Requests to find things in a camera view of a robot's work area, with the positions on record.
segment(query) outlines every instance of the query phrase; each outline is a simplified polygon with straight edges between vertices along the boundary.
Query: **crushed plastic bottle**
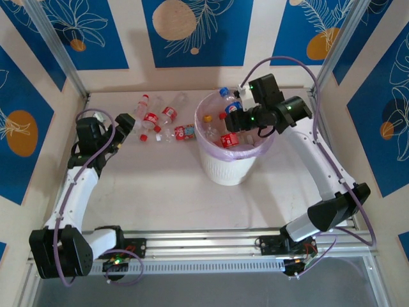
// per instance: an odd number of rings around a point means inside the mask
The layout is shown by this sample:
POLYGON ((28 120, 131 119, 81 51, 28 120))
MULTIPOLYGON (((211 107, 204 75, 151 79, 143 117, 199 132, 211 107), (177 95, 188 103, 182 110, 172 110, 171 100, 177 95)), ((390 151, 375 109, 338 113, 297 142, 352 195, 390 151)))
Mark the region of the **crushed plastic bottle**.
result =
POLYGON ((146 111, 148 110, 148 102, 149 102, 149 96, 147 96, 147 94, 143 95, 142 98, 137 103, 136 108, 134 109, 134 112, 132 113, 132 115, 135 118, 135 125, 134 125, 135 131, 139 130, 142 127, 143 118, 146 114, 146 111))
POLYGON ((149 103, 148 112, 146 112, 143 121, 142 121, 142 129, 139 131, 139 139, 142 142, 146 142, 148 140, 148 131, 155 128, 156 123, 158 122, 158 114, 160 110, 162 110, 164 105, 164 101, 162 97, 156 96, 149 103))
POLYGON ((156 140, 163 143, 174 143, 195 138, 194 125, 177 126, 173 130, 163 129, 156 134, 156 140))
POLYGON ((220 96, 224 100, 224 111, 229 114, 230 112, 243 109, 242 103, 236 98, 234 93, 231 93, 228 88, 221 88, 220 96))
POLYGON ((176 135, 174 130, 166 128, 156 134, 156 140, 157 142, 174 143, 176 142, 176 135))
POLYGON ((172 102, 159 114, 159 120, 154 128, 155 132, 159 133, 164 125, 172 123, 178 116, 178 112, 180 112, 187 102, 188 98, 186 93, 181 91, 177 94, 172 102))
POLYGON ((190 125, 177 126, 174 129, 174 133, 178 141, 183 139, 194 139, 196 137, 194 134, 194 125, 192 123, 190 125))

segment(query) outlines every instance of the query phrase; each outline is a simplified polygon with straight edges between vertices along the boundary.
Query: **yellow bottle cap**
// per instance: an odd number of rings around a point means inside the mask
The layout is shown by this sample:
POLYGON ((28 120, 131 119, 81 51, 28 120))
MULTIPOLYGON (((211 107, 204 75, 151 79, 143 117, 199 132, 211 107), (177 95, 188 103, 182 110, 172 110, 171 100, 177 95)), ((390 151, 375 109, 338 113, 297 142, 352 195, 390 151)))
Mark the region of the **yellow bottle cap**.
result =
POLYGON ((205 123, 210 123, 213 120, 213 117, 211 115, 204 115, 203 116, 203 121, 205 123))

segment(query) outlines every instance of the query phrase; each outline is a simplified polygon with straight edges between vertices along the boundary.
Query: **blue bottle cap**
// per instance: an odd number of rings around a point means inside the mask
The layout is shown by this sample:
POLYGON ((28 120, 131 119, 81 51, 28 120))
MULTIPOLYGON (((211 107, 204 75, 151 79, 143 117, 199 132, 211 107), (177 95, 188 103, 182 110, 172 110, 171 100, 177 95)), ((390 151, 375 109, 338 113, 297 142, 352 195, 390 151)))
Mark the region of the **blue bottle cap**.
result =
POLYGON ((229 92, 230 91, 229 91, 228 88, 221 88, 220 91, 219 91, 221 97, 229 95, 229 92))

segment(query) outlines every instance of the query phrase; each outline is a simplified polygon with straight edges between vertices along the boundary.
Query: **orange circle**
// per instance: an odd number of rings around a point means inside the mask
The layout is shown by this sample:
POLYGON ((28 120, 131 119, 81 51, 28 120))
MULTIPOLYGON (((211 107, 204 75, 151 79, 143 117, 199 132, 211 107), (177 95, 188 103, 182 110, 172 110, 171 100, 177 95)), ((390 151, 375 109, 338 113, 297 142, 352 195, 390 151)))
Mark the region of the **orange circle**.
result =
POLYGON ((74 38, 70 42, 70 46, 71 46, 72 49, 74 49, 75 51, 78 51, 78 52, 85 51, 85 49, 86 49, 85 43, 82 40, 78 40, 76 38, 74 38))
POLYGON ((307 56, 310 59, 325 59, 339 32, 339 28, 330 28, 325 32, 318 33, 309 41, 307 56))
POLYGON ((7 117, 6 127, 10 130, 6 135, 10 149, 20 157, 32 155, 38 141, 38 128, 34 117, 27 111, 14 111, 7 117))
POLYGON ((388 140, 394 136, 394 126, 390 122, 384 122, 381 126, 381 136, 388 140))

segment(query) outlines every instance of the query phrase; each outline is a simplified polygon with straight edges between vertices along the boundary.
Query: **red label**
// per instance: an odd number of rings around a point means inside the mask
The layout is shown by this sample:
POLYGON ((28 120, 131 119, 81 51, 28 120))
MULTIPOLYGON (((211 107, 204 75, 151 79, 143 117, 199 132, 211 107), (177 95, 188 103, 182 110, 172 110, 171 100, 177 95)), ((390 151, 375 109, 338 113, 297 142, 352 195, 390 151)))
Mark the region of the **red label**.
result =
POLYGON ((220 138, 224 148, 232 147, 238 144, 238 138, 235 133, 229 133, 220 138))
POLYGON ((143 120, 147 120, 148 122, 151 122, 153 124, 156 124, 158 119, 158 116, 154 113, 146 113, 145 117, 143 118, 143 120))
POLYGON ((184 125, 178 126, 174 129, 174 136, 178 141, 184 139, 193 139, 194 135, 194 125, 184 125))
POLYGON ((171 118, 171 121, 173 122, 174 119, 178 116, 178 113, 176 112, 175 109, 173 109, 172 107, 166 107, 163 112, 165 115, 168 115, 168 117, 171 118))

